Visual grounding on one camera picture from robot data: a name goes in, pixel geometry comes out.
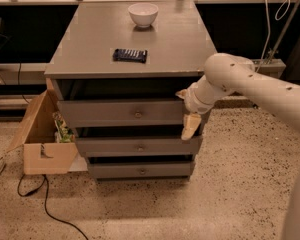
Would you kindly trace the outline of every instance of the gray cabinet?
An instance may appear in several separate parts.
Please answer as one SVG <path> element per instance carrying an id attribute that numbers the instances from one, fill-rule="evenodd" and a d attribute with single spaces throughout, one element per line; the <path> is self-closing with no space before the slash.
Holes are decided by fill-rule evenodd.
<path id="1" fill-rule="evenodd" d="M 194 3 L 156 2 L 158 18 L 142 30 L 130 4 L 80 4 L 46 77 L 93 178 L 190 177 L 205 121 L 182 141 L 187 111 L 175 93 L 203 75 L 214 46 Z M 149 57 L 114 62 L 115 48 L 147 49 Z"/>

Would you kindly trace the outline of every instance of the concrete floor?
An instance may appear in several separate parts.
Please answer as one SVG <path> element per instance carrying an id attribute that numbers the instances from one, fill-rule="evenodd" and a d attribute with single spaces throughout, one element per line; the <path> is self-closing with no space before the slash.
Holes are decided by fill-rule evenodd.
<path id="1" fill-rule="evenodd" d="M 300 136 L 246 101 L 219 102 L 190 181 L 96 183 L 87 172 L 49 175 L 48 210 L 89 239 L 279 239 L 300 169 Z M 18 123 L 0 123 L 0 239 L 84 239 L 48 217 L 45 187 L 19 197 L 21 148 L 5 153 Z M 27 176 L 21 191 L 40 184 Z"/>

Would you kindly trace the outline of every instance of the cabinet top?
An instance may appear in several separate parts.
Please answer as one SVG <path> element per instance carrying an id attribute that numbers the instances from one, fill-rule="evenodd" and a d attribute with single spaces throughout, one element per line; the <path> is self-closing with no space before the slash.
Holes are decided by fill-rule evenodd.
<path id="1" fill-rule="evenodd" d="M 131 2 L 81 3 L 48 64 L 53 79 L 202 75 L 216 52 L 192 1 L 152 2 L 159 7 L 149 28 L 131 20 Z M 145 64 L 115 62 L 117 48 L 147 50 Z"/>

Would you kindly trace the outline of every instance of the white bowl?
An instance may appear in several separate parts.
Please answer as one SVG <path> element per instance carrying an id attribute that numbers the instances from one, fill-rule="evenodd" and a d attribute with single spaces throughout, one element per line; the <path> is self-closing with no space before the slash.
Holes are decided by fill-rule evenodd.
<path id="1" fill-rule="evenodd" d="M 158 15 L 159 8 L 155 4 L 137 3 L 128 8 L 132 21 L 141 28 L 149 27 Z"/>

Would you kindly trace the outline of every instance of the open cardboard box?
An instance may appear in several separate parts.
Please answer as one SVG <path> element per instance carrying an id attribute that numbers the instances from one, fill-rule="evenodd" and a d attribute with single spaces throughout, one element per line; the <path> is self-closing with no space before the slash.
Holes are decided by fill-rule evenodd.
<path id="1" fill-rule="evenodd" d="M 79 156 L 75 143 L 55 143 L 56 126 L 52 114 L 56 111 L 49 91 L 35 97 L 27 107 L 8 148 L 11 151 L 23 145 L 25 174 L 63 174 L 82 171 L 80 168 L 86 166 L 82 164 L 85 161 Z"/>

